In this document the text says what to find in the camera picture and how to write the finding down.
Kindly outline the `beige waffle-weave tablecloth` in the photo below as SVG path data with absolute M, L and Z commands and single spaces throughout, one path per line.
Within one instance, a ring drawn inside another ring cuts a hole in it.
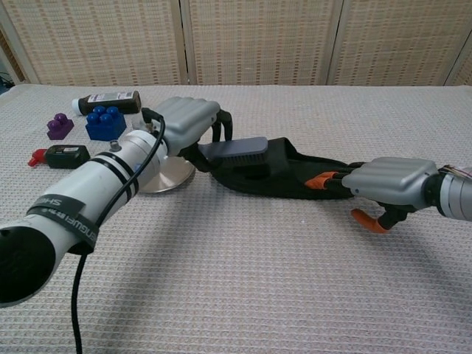
M 472 167 L 472 86 L 141 86 L 214 100 L 235 138 L 300 153 Z M 100 230 L 80 282 L 84 354 L 472 354 L 472 223 L 430 208 L 376 235 L 364 199 L 295 201 L 197 173 Z

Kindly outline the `dark brown bottle white cap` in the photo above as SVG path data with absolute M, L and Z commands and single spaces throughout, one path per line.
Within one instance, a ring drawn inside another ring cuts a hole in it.
M 75 98 L 71 105 L 73 112 L 80 116 L 91 113 L 98 106 L 105 108 L 113 106 L 123 114 L 137 114 L 141 110 L 142 102 L 138 91 L 121 91 Z

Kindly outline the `woven bamboo screen panel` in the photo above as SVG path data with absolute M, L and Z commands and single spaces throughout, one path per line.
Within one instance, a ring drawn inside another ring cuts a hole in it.
M 327 84 L 443 86 L 472 31 L 472 0 L 342 0 Z
M 324 86 L 345 0 L 178 0 L 190 85 Z
M 0 31 L 21 83 L 186 82 L 179 0 L 0 0 Z

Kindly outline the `blue toy building block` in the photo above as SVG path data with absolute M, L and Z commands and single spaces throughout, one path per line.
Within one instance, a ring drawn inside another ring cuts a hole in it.
M 117 140 L 126 128 L 124 114 L 115 106 L 97 106 L 86 116 L 86 130 L 90 140 Z

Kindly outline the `round stainless steel plate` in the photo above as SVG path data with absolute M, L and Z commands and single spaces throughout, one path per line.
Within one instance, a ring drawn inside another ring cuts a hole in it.
M 157 194 L 167 192 L 181 186 L 190 179 L 195 172 L 195 167 L 186 159 L 173 156 L 166 162 L 156 177 L 140 189 L 141 194 Z

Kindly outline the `purple toy building block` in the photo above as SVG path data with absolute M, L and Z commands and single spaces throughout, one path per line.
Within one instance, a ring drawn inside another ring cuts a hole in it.
M 46 124 L 47 136 L 50 140 L 63 140 L 74 127 L 74 123 L 64 113 L 57 113 L 54 118 Z

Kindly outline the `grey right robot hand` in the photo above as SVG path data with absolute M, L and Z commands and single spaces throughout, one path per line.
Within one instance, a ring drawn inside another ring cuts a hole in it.
M 433 161 L 380 157 L 355 162 L 339 171 L 318 174 L 305 182 L 312 190 L 345 192 L 376 202 L 384 213 L 373 218 L 360 209 L 351 211 L 354 219 L 374 233 L 386 233 L 409 213 L 439 205 L 444 174 Z

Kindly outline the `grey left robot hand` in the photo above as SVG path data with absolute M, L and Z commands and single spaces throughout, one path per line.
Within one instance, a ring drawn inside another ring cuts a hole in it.
M 142 115 L 147 124 L 164 124 L 168 156 L 182 157 L 204 173 L 217 169 L 219 164 L 204 157 L 198 146 L 201 137 L 211 129 L 213 142 L 219 142 L 221 135 L 226 141 L 232 140 L 232 115 L 215 101 L 171 97 L 154 110 L 143 110 Z

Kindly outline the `black rubber slide sandal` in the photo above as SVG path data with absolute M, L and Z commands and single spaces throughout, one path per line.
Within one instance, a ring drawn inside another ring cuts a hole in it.
M 312 190 L 305 182 L 320 173 L 339 171 L 349 164 L 297 152 L 285 138 L 268 140 L 265 164 L 225 168 L 218 166 L 211 176 L 223 186 L 245 194 L 271 198 L 330 200 L 352 198 L 345 192 Z

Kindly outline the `grey handled scrub brush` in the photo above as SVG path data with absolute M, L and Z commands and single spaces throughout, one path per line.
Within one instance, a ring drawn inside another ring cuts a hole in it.
M 245 139 L 212 142 L 199 145 L 198 149 L 210 162 L 219 166 L 247 167 L 265 164 L 268 152 L 268 140 L 263 136 Z

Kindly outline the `black bottle with red cap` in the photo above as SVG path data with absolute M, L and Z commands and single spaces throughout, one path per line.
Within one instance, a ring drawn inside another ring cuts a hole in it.
M 45 164 L 52 169 L 74 170 L 90 158 L 85 145 L 53 145 L 35 150 L 27 164 L 30 167 Z

